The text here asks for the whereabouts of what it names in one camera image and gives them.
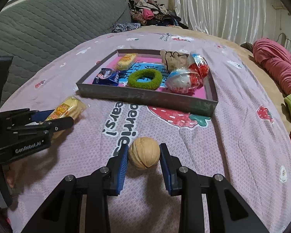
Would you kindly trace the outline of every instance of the rolled pink blanket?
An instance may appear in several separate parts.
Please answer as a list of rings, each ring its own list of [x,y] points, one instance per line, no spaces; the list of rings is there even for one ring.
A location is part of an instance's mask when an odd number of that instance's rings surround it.
[[[286,95],[291,94],[291,54],[283,46],[268,38],[253,44],[253,55]]]

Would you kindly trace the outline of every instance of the yellow wrapped cracker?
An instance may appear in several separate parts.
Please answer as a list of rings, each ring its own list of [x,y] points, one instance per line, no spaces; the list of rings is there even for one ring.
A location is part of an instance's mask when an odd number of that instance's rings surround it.
[[[86,105],[79,99],[69,96],[45,120],[50,121],[62,117],[72,117],[74,120],[86,110]],[[52,139],[59,137],[64,131],[55,132]]]
[[[115,69],[120,71],[126,71],[130,69],[132,64],[135,62],[135,59],[137,57],[137,54],[135,53],[128,53],[125,56],[123,56],[116,65]]]

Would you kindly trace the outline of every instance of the bed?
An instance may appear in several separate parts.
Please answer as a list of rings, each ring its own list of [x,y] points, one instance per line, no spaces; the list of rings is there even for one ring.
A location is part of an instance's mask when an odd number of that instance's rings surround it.
[[[161,35],[188,41],[159,40]],[[283,95],[272,79],[254,63],[252,54],[235,43],[200,32],[170,27],[143,27],[106,34],[81,43],[39,70],[17,89],[2,111],[29,107],[55,108],[67,96],[78,94],[75,82],[110,51],[150,48],[200,52],[210,65],[219,104],[211,120],[196,117],[193,127],[172,125],[151,106],[81,98],[87,110],[54,145],[14,164],[17,171],[15,203],[8,216],[15,233],[67,174],[91,174],[104,166],[121,136],[104,133],[114,108],[121,108],[117,131],[129,111],[137,111],[135,135],[167,143],[172,155],[199,174],[223,174],[253,208],[268,230],[281,232],[291,221],[291,130]],[[261,119],[257,111],[271,116]],[[184,116],[172,112],[170,116]],[[282,167],[288,179],[282,179]],[[139,172],[129,166],[124,190],[109,200],[111,230],[115,232],[176,232],[180,200],[164,190],[161,169]],[[205,210],[206,230],[209,230]]]

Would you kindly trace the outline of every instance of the red strawberry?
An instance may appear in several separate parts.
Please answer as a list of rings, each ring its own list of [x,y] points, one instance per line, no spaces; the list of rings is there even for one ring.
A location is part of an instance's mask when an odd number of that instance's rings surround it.
[[[207,127],[210,117],[199,116],[190,113],[184,113],[177,110],[163,109],[159,107],[148,106],[148,109],[159,118],[165,120],[168,124],[178,127],[193,128],[197,124],[201,127]]]
[[[272,114],[269,112],[268,108],[261,105],[259,109],[257,110],[258,116],[263,120],[269,120],[271,123],[274,122],[274,119],[272,118]]]

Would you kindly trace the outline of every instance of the green fuzzy hair tie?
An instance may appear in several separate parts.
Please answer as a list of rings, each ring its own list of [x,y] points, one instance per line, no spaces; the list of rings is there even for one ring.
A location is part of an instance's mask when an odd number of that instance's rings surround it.
[[[148,82],[138,82],[137,80],[140,78],[152,78],[151,81]],[[137,89],[148,89],[148,90],[156,90],[162,83],[163,76],[160,71],[149,68],[143,69],[133,72],[128,77],[128,86]]]

